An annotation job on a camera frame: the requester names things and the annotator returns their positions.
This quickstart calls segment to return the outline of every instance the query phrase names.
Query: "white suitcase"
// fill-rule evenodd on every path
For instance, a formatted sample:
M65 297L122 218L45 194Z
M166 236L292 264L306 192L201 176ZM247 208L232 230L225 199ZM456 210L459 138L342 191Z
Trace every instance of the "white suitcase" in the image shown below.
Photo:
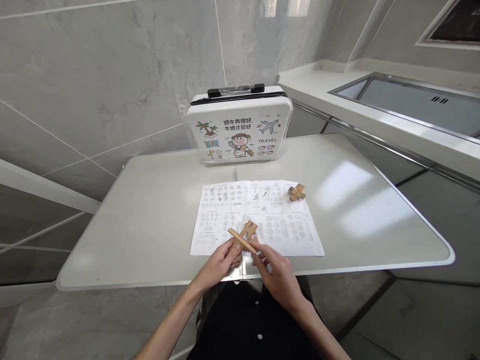
M186 112L205 165L277 160L292 116L280 86L210 89Z

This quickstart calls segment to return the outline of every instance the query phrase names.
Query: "wooden puzzle piece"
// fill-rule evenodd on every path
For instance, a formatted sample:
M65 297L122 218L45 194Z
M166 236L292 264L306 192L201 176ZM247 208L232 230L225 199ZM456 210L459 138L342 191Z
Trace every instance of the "wooden puzzle piece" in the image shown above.
M235 238L238 240L238 242L240 243L241 245L241 250L240 251L243 251L245 248L249 251L249 252L253 252L253 253L256 253L257 251L255 250L255 248L253 246L251 246L248 241L246 241L244 239L244 235L246 234L246 237L248 238L249 241L254 241L252 236L254 235L255 231L257 230L258 228L258 225L255 224L252 220L249 220L247 221L245 224L244 224L244 227L243 227L243 230L241 231L240 234L238 234L235 230L233 230L232 228L229 228L228 229L228 232Z
M288 189L288 193L290 196L288 197L292 201L297 201L298 199L305 199L307 196L305 193L302 191L305 189L305 186L303 186L301 183L298 183L296 187L290 186Z

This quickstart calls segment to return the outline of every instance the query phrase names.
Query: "printed paper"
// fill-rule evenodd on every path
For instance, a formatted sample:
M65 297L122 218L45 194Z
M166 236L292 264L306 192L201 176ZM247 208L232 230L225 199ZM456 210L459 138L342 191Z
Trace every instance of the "printed paper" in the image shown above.
M258 225L258 241L284 256L325 255L307 202L289 200L288 189L296 185L276 180L204 186L190 255L211 255L232 237L229 228L240 233L248 220Z

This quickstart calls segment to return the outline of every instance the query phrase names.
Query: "stainless steel sink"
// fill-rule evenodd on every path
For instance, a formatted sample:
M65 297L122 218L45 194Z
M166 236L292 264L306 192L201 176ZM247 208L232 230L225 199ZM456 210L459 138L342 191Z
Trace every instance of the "stainless steel sink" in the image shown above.
M480 144L480 93L373 72L329 94Z

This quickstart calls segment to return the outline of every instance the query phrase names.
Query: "black shirt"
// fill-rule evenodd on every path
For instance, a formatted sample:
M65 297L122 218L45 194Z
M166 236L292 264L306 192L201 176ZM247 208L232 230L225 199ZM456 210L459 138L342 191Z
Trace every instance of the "black shirt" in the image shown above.
M187 359L319 358L309 338L266 288L258 293L245 281L237 285L231 281L210 309Z

